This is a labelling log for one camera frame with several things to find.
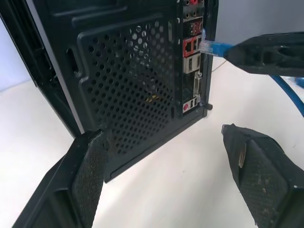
computer tower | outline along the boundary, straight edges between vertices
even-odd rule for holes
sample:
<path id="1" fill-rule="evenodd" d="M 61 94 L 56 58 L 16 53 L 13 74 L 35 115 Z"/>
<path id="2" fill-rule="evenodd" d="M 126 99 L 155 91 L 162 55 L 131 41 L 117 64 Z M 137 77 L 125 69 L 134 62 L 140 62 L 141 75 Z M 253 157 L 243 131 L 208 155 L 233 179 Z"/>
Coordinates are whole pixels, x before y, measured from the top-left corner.
<path id="1" fill-rule="evenodd" d="M 3 0 L 35 85 L 76 137 L 107 132 L 108 182 L 207 116 L 218 0 Z"/>

white table surface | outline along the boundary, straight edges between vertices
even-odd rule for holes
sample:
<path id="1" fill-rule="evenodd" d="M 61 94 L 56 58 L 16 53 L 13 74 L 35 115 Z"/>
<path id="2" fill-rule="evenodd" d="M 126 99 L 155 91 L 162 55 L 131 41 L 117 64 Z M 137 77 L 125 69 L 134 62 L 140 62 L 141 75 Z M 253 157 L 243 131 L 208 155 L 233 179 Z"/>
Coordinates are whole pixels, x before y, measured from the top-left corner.
<path id="1" fill-rule="evenodd" d="M 207 118 L 104 185 L 94 228 L 256 228 L 232 179 L 221 126 L 268 134 L 304 169 L 303 117 L 270 77 L 227 62 L 213 72 L 210 91 Z M 32 82 L 0 93 L 0 127 L 6 228 L 73 139 Z"/>

perforated side panel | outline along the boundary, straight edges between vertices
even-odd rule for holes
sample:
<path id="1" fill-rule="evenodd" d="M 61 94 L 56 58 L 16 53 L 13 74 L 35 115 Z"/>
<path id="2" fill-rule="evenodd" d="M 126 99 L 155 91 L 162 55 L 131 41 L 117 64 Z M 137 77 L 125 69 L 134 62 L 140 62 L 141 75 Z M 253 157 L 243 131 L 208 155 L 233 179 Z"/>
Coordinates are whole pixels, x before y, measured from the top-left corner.
<path id="1" fill-rule="evenodd" d="M 82 36 L 82 88 L 96 128 L 111 123 L 116 151 L 125 154 L 171 121 L 173 44 L 164 19 L 113 27 Z"/>

rear i/o panel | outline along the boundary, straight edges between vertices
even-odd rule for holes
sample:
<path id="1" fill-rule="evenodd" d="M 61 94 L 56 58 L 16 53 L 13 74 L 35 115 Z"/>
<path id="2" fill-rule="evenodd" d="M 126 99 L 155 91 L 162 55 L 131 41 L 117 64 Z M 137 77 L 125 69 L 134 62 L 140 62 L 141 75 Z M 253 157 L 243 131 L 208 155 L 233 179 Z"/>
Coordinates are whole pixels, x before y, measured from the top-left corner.
<path id="1" fill-rule="evenodd" d="M 204 0 L 183 1 L 183 114 L 195 109 L 201 101 L 202 54 L 199 45 L 202 41 L 204 10 Z"/>

usb port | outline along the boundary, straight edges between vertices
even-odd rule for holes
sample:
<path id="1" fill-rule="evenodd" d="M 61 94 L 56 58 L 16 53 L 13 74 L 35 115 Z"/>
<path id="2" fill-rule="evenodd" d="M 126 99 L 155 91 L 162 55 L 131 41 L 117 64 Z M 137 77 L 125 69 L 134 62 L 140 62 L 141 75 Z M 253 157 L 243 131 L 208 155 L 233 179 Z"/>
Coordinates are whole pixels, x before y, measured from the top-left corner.
<path id="1" fill-rule="evenodd" d="M 192 70 L 192 58 L 189 59 L 189 66 L 188 67 L 189 67 L 189 71 L 191 71 Z"/>
<path id="2" fill-rule="evenodd" d="M 198 56 L 198 58 L 197 58 L 196 67 L 200 67 L 200 56 Z"/>

